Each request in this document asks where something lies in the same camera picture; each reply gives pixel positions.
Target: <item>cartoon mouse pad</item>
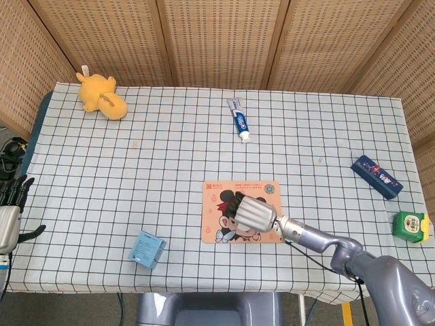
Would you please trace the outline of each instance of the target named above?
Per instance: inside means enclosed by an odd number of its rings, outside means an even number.
[[[271,230],[260,233],[240,230],[225,210],[236,192],[257,198],[275,207],[281,216],[279,183],[276,181],[205,181],[201,238],[208,243],[278,243],[282,239]]]

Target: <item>green can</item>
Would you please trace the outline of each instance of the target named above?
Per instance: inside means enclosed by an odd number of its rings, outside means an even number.
[[[399,212],[394,215],[393,235],[411,242],[429,238],[429,216],[426,213]]]

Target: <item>plush toy tag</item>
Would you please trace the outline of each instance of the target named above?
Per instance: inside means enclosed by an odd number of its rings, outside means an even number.
[[[89,77],[89,68],[87,65],[82,65],[82,72],[84,77]]]

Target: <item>small blue carton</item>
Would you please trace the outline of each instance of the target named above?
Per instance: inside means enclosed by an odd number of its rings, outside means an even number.
[[[166,241],[142,231],[130,251],[128,258],[148,268],[156,267]]]
[[[403,188],[403,185],[401,185],[399,181],[395,180],[387,171],[365,155],[358,158],[358,160],[353,163],[351,169],[359,174],[361,178],[366,180],[386,199],[396,197]]]

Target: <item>table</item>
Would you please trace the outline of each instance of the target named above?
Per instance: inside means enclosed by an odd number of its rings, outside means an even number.
[[[433,233],[391,235],[397,211],[425,211],[400,99],[206,88],[117,88],[121,121],[85,113],[79,86],[57,83],[28,174],[36,178],[16,249],[13,291],[290,291],[339,304],[355,284],[285,244],[201,242],[204,180],[276,180],[283,212],[400,259],[429,286]],[[240,97],[252,142],[242,144],[226,98]],[[385,201],[349,168],[365,153],[404,189]],[[141,230],[167,241],[148,270],[128,260]],[[309,251],[328,265],[324,255]]]

